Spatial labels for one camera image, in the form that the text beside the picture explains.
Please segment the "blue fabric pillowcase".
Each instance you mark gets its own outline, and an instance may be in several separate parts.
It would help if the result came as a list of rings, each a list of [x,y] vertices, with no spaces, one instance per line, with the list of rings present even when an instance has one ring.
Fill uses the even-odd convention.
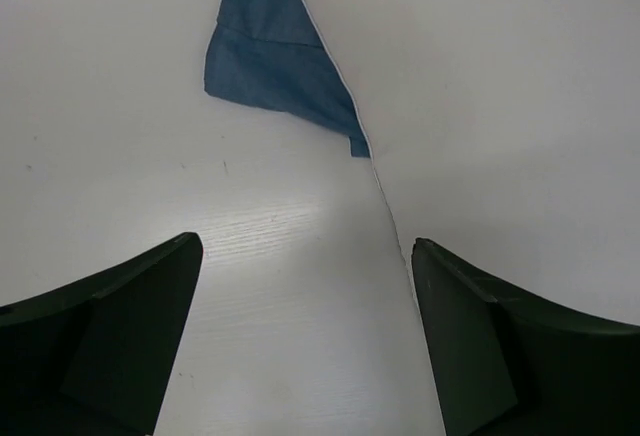
[[[204,90],[289,113],[347,137],[352,156],[370,155],[349,91],[302,0],[221,0]]]

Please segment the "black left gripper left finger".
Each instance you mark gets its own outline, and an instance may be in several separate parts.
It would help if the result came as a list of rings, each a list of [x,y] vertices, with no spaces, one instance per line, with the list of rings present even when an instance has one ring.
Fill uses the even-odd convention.
[[[2,306],[2,434],[153,434],[202,259],[182,233]]]

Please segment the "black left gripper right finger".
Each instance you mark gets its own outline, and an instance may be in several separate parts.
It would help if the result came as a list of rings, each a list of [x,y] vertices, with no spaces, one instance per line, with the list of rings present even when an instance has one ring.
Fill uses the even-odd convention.
[[[635,435],[639,329],[556,304],[427,239],[412,275],[449,435]]]

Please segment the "white pillow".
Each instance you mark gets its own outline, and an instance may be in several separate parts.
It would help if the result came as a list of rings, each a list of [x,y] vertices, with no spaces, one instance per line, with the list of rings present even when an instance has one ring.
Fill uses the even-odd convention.
[[[398,239],[639,320],[639,0],[303,0]]]

